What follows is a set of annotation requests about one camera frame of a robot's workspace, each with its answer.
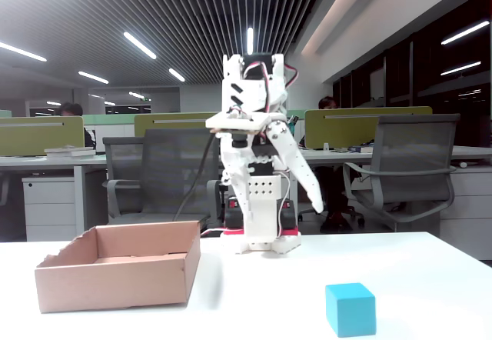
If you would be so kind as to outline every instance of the table surface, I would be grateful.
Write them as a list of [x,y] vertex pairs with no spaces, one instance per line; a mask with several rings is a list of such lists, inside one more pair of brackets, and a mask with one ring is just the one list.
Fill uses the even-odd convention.
[[[302,150],[302,155],[308,163],[313,162],[368,162],[372,158],[371,153],[336,153],[323,150]],[[474,148],[468,146],[455,146],[453,159],[486,158],[492,157],[492,148]],[[74,165],[106,165],[105,155],[89,155],[85,157],[0,157],[0,168],[50,168],[73,167]]]
[[361,282],[376,296],[373,338],[492,338],[492,269],[425,232],[304,236],[288,255],[231,255],[206,238],[187,305],[42,315],[34,268],[65,244],[0,244],[0,333],[326,340],[325,285]]

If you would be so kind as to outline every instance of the green desk partition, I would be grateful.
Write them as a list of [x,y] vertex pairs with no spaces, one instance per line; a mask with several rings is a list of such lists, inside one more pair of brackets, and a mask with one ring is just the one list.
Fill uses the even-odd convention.
[[346,148],[376,136],[379,115],[431,115],[431,107],[353,108],[306,111],[306,147]]
[[144,136],[148,128],[203,128],[215,112],[161,113],[135,116],[135,136]]
[[0,155],[45,155],[47,148],[84,146],[82,117],[0,118]]

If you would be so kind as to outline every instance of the cable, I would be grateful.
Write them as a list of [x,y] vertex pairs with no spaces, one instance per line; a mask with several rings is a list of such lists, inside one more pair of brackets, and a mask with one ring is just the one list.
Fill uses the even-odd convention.
[[285,192],[285,196],[282,199],[282,203],[280,203],[280,208],[278,209],[278,235],[277,235],[277,238],[280,238],[282,235],[282,224],[281,224],[280,217],[281,217],[281,213],[282,213],[282,207],[284,206],[284,203],[285,203],[285,199],[287,199],[287,195],[289,195],[289,191],[291,190],[291,180],[282,171],[275,171],[274,173],[280,173],[287,180],[287,191]]
[[265,91],[267,92],[267,97],[265,98],[265,101],[264,101],[263,111],[265,113],[269,113],[269,111],[270,111],[270,86],[268,83],[267,65],[262,61],[253,62],[244,70],[243,76],[246,78],[249,70],[258,67],[259,65],[261,66],[261,72],[263,73],[264,88],[265,88]]
[[294,73],[294,77],[293,77],[293,78],[291,78],[291,79],[287,82],[287,84],[285,84],[285,88],[288,88],[289,86],[291,86],[291,85],[294,83],[294,81],[295,81],[295,80],[297,80],[297,79],[298,79],[298,77],[299,77],[299,71],[298,71],[296,68],[292,67],[291,65],[284,64],[284,66],[285,66],[285,68],[287,68],[287,69],[290,69],[290,70],[292,70],[292,71],[295,71],[295,73]]
[[172,219],[173,222],[175,222],[178,219],[179,214],[181,213],[181,210],[184,208],[186,202],[190,198],[191,194],[194,191],[194,188],[197,185],[198,179],[200,178],[201,173],[203,172],[203,168],[205,166],[205,159],[207,159],[208,149],[210,149],[210,146],[212,145],[212,142],[214,141],[214,137],[215,137],[215,134],[210,134],[210,137],[208,138],[208,141],[207,141],[207,145],[205,146],[205,150],[204,150],[203,155],[201,157],[200,165],[198,166],[197,176],[194,178],[193,184],[191,185],[190,189],[188,190],[188,192],[184,196],[183,200],[181,201],[181,204],[179,205],[178,211],[176,212],[174,218]]
[[241,231],[241,229],[238,229],[238,230],[231,230],[229,228],[225,228],[225,227],[217,227],[217,228],[209,228],[205,231],[203,231],[200,236],[204,236],[206,234],[208,234],[209,232],[213,232],[213,231]]

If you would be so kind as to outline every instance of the chair backrest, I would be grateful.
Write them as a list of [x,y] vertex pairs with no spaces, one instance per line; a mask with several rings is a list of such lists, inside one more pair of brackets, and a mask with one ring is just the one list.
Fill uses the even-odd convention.
[[[162,128],[145,132],[141,187],[146,213],[172,213],[191,187],[211,134],[206,128]],[[218,140],[209,149],[203,173],[182,214],[210,214],[207,181],[218,177]]]
[[[421,172],[450,167],[460,115],[384,115],[379,118],[371,170]],[[384,203],[452,198],[449,174],[371,176],[374,197]]]
[[144,138],[103,138],[110,180],[139,180]]

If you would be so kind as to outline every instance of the black hair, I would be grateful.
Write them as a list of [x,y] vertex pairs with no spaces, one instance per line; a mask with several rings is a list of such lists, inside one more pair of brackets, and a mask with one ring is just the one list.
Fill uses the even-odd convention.
[[318,109],[325,109],[326,107],[329,107],[330,105],[332,104],[335,104],[337,107],[338,107],[338,104],[337,102],[335,101],[335,99],[333,99],[332,96],[325,96],[324,98],[322,98],[318,104],[317,104],[317,108]]
[[63,103],[58,110],[58,114],[62,115],[63,112],[69,112],[72,113],[73,115],[83,115],[84,110],[82,109],[82,106],[77,103]]

